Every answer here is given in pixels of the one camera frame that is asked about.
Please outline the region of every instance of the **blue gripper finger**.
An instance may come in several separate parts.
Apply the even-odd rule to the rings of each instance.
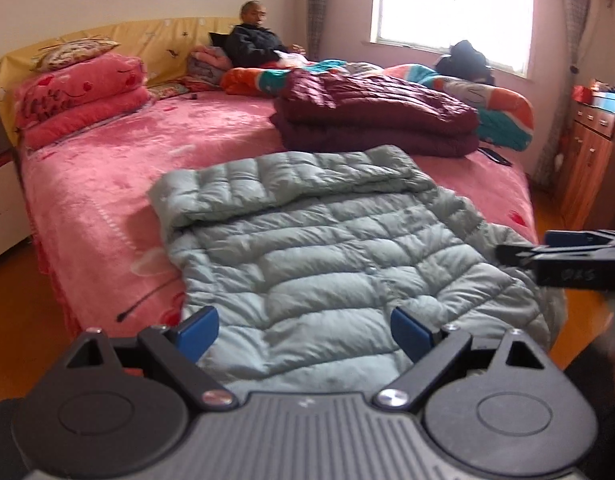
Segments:
[[[167,338],[180,353],[196,363],[218,337],[219,324],[218,311],[206,306],[169,329]]]
[[[408,316],[400,308],[395,308],[390,316],[390,328],[396,344],[416,364],[431,351],[436,344],[433,329]]]

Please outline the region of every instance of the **wooden floor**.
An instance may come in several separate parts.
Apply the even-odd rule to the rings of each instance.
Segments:
[[[533,195],[539,235],[562,227],[546,194]],[[593,292],[568,291],[570,319],[552,358],[565,367],[606,326],[609,313]],[[23,396],[68,345],[49,280],[24,242],[0,257],[0,400]]]

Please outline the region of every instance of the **red box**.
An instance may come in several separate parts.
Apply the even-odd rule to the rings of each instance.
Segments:
[[[572,89],[572,99],[585,105],[590,105],[592,100],[591,89],[587,88],[587,86],[575,86]]]

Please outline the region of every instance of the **white nightstand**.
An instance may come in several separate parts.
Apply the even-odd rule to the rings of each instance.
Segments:
[[[0,167],[0,254],[28,236],[30,224],[16,166],[8,162]]]

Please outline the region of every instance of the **folded maroon blanket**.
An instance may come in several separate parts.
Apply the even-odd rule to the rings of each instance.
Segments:
[[[290,152],[364,152],[383,144],[393,144],[409,155],[465,156],[478,149],[478,135],[422,134],[396,128],[373,126],[322,126],[290,123],[281,113],[270,117]]]
[[[478,112],[425,86],[396,77],[356,78],[292,70],[276,101],[291,123],[401,128],[444,135],[468,134]]]

